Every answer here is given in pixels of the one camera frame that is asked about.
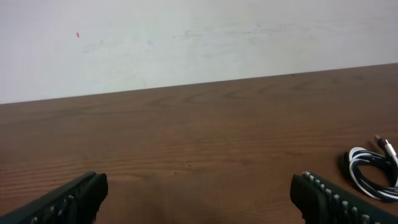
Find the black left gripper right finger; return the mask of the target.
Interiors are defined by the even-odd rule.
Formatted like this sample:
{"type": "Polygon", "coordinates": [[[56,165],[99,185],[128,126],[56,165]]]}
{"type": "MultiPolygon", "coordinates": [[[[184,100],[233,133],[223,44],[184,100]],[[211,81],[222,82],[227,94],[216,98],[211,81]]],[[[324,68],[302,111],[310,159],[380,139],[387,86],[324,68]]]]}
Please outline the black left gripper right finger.
{"type": "Polygon", "coordinates": [[[294,174],[290,199],[306,224],[397,224],[397,217],[313,172],[294,174]]]}

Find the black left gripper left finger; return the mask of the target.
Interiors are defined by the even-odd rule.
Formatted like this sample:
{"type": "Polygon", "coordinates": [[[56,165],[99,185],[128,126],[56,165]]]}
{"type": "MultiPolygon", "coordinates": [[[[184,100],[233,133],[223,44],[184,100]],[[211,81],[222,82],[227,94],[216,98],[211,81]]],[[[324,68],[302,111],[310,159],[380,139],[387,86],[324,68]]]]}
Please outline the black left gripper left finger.
{"type": "Polygon", "coordinates": [[[92,224],[108,194],[105,173],[88,172],[1,216],[5,224],[92,224]]]}

